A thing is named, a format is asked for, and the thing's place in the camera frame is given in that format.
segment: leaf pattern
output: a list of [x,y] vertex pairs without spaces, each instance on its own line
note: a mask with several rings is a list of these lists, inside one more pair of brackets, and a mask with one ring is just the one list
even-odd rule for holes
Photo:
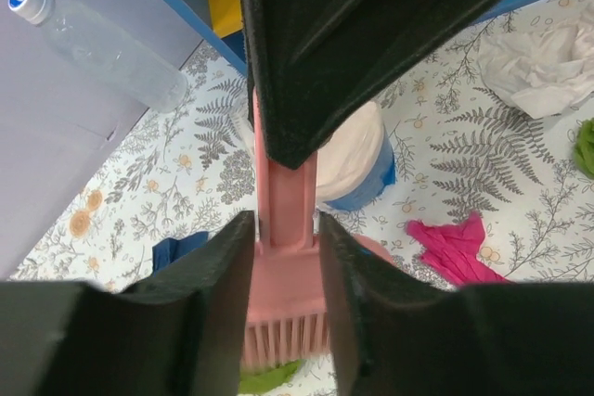
[[[482,86],[474,61],[483,35],[541,30],[545,18],[557,22],[587,3],[543,1],[472,26],[388,86],[374,100],[398,183],[362,210],[331,213],[443,289],[452,286],[420,261],[406,224],[449,224],[470,210],[482,213],[487,233],[479,260],[509,280],[591,281],[594,183],[567,158],[594,101],[554,122],[532,121]],[[10,280],[87,279],[118,291],[150,274],[151,248],[164,237],[215,233],[256,208],[255,172],[229,116],[247,97],[245,80],[207,44],[184,73],[191,94],[174,112],[140,120]],[[331,357],[321,356],[269,396],[335,394]]]

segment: light green cloth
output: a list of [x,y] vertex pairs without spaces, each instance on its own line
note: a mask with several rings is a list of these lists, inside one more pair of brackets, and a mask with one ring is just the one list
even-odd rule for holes
[[289,362],[277,368],[268,368],[256,373],[241,372],[240,394],[264,394],[291,380],[303,365],[303,361]]
[[588,178],[594,179],[594,120],[584,121],[574,146],[574,162]]

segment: bottle cap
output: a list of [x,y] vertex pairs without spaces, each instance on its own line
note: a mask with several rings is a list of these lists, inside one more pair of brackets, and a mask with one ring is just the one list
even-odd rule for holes
[[10,10],[33,25],[39,25],[54,10],[54,0],[8,0]]

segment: pink cloth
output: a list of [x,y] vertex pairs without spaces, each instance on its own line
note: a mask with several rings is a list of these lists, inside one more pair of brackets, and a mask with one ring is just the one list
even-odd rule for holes
[[426,248],[421,261],[456,286],[508,281],[476,258],[485,237],[481,216],[476,212],[462,224],[408,222],[407,234]]

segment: clear water bottle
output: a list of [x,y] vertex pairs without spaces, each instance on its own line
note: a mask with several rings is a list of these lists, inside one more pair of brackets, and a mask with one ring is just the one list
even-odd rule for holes
[[184,99],[187,79],[178,69],[91,8],[69,0],[8,0],[8,6],[72,65],[146,106],[167,113]]

